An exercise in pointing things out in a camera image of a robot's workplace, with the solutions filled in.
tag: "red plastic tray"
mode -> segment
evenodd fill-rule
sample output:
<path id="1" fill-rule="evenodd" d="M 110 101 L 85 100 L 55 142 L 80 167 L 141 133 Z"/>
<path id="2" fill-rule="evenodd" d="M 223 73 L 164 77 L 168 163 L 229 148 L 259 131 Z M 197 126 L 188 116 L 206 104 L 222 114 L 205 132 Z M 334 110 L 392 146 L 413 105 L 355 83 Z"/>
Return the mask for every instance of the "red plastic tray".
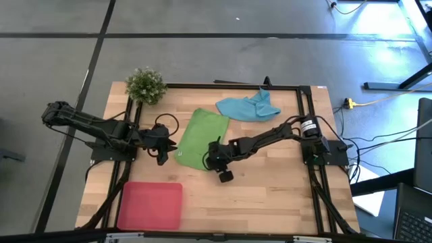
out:
<path id="1" fill-rule="evenodd" d="M 121 230 L 178 230 L 183 187 L 179 183 L 127 182 L 117 227 Z"/>

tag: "yellow cable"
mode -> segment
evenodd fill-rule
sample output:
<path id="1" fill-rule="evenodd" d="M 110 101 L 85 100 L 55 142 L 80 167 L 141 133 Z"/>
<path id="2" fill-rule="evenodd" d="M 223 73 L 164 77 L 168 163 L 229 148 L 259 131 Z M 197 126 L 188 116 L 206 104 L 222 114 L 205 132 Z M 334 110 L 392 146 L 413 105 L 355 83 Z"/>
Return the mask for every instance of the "yellow cable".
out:
<path id="1" fill-rule="evenodd" d="M 351 11 L 349 11 L 349 12 L 346 12 L 346 13 L 340 11 L 336 5 L 334 5 L 333 7 L 334 7 L 334 8 L 335 8 L 339 13 L 341 13 L 341 14 L 351 14 L 353 11 L 356 11 L 356 10 L 359 9 L 361 6 L 363 6 L 363 4 L 365 4 L 367 1 L 368 1 L 368 0 L 364 0 L 364 1 L 363 1 L 363 2 L 358 6 L 358 7 L 356 7 L 355 9 L 353 9 L 353 10 L 351 10 Z"/>
<path id="2" fill-rule="evenodd" d="M 376 100 L 376 101 L 371 101 L 371 102 L 364 103 L 364 104 L 358 104 L 358 103 L 353 102 L 352 105 L 353 105 L 353 106 L 372 105 L 372 104 L 375 104 L 375 103 L 378 103 L 378 102 L 381 102 L 381 101 L 386 101 L 386 100 L 388 100 L 388 99 L 392 99 L 392 98 L 394 98 L 394 97 L 398 97 L 398 96 L 400 96 L 400 95 L 409 94 L 409 93 L 411 93 L 411 92 L 414 92 L 414 91 L 420 90 L 420 89 L 422 89 L 422 88 L 424 88 L 424 87 L 428 87 L 428 86 L 430 86 L 430 85 L 432 85 L 432 83 L 430 83 L 430 84 L 426 84 L 426 85 L 423 85 L 422 87 L 418 87 L 418 88 L 413 89 L 413 90 L 410 90 L 410 91 L 406 91 L 406 92 L 403 92 L 403 93 L 400 93 L 400 94 L 391 95 L 391 96 L 389 96 L 389 97 L 385 97 L 385 98 L 378 99 L 378 100 Z"/>

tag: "laptop keyboard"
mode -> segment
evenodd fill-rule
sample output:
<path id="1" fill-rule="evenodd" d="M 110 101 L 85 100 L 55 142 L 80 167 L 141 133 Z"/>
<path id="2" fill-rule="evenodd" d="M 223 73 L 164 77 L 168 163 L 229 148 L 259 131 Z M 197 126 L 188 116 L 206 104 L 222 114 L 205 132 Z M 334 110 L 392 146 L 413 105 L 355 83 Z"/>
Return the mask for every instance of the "laptop keyboard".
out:
<path id="1" fill-rule="evenodd" d="M 397 240 L 419 243 L 432 243 L 432 223 L 424 217 L 417 217 L 407 211 L 401 211 Z"/>

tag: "white cable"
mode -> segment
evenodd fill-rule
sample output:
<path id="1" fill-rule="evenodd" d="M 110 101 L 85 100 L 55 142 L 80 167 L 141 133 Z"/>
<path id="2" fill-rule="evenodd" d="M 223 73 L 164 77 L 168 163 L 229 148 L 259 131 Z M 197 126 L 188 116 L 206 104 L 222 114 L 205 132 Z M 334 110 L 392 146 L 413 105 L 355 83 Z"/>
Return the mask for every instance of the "white cable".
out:
<path id="1" fill-rule="evenodd" d="M 368 1 L 368 0 L 364 0 L 364 1 L 363 1 L 363 2 L 358 6 L 358 7 L 356 7 L 355 9 L 353 9 L 353 10 L 351 10 L 351 11 L 349 11 L 349 12 L 346 12 L 346 13 L 340 11 L 336 5 L 334 5 L 332 8 L 336 9 L 336 10 L 337 10 L 339 13 L 341 13 L 341 14 L 351 14 L 353 11 L 356 11 L 356 10 L 359 9 L 361 6 L 363 6 L 363 4 L 365 4 L 367 1 Z M 330 6 L 333 4 L 333 2 L 330 1 L 330 0 L 327 0 L 327 2 L 330 3 Z"/>
<path id="2" fill-rule="evenodd" d="M 387 145 L 387 144 L 392 143 L 392 142 L 395 142 L 395 141 L 397 141 L 397 140 L 399 140 L 399 139 L 401 139 L 401 138 L 404 138 L 404 137 L 410 135 L 411 133 L 416 132 L 417 130 L 420 130 L 421 128 L 423 128 L 424 126 L 426 126 L 427 124 L 429 124 L 429 123 L 431 123 L 431 122 L 432 122 L 432 119 L 430 119 L 429 121 L 426 121 L 426 122 L 425 122 L 424 124 L 422 124 L 421 126 L 417 127 L 417 128 L 414 129 L 413 131 L 410 131 L 410 132 L 406 133 L 405 135 L 400 136 L 399 138 L 393 139 L 393 140 L 391 140 L 391 141 L 389 141 L 389 142 L 384 142 L 383 144 L 381 144 L 381 145 L 379 145 L 379 146 L 376 146 L 376 147 L 370 148 L 369 150 L 367 150 L 367 151 L 361 153 L 360 156 L 361 156 L 361 155 L 364 155 L 365 153 L 371 152 L 371 151 L 374 150 L 374 149 L 378 149 L 378 148 L 381 147 L 381 146 Z"/>

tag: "gray floor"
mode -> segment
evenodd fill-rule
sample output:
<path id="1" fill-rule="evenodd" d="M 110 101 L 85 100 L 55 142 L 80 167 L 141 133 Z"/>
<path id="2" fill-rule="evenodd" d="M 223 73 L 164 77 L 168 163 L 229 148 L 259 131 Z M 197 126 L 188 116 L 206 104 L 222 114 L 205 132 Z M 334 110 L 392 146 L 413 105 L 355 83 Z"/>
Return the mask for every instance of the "gray floor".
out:
<path id="1" fill-rule="evenodd" d="M 99 32 L 108 3 L 2 0 L 0 32 Z M 338 6 L 352 9 L 356 4 L 341 1 Z M 411 0 L 404 4 L 416 31 L 432 50 L 432 35 L 418 10 Z M 342 16 L 329 11 L 325 0 L 117 0 L 108 32 L 411 33 L 395 3 L 367 3 L 354 14 Z M 40 116 L 48 102 L 75 103 L 95 43 L 95 39 L 0 38 L 0 147 L 26 155 L 24 163 L 6 160 L 0 164 L 0 235 L 32 231 L 63 138 L 46 129 Z M 105 39 L 84 111 L 102 115 L 111 83 L 124 80 L 137 67 L 161 71 L 166 82 L 261 83 L 270 76 L 274 84 L 324 85 L 337 107 L 346 97 L 363 103 L 392 95 L 360 87 L 368 81 L 401 82 L 425 65 L 415 42 Z M 345 112 L 344 136 L 371 138 L 414 127 L 421 97 L 432 98 L 432 94 L 408 94 Z M 49 231 L 73 228 L 89 156 L 90 149 L 74 142 Z M 388 145 L 362 159 L 391 172 L 407 169 L 414 163 L 414 142 Z M 373 232 L 365 220 L 360 219 L 360 226 Z"/>

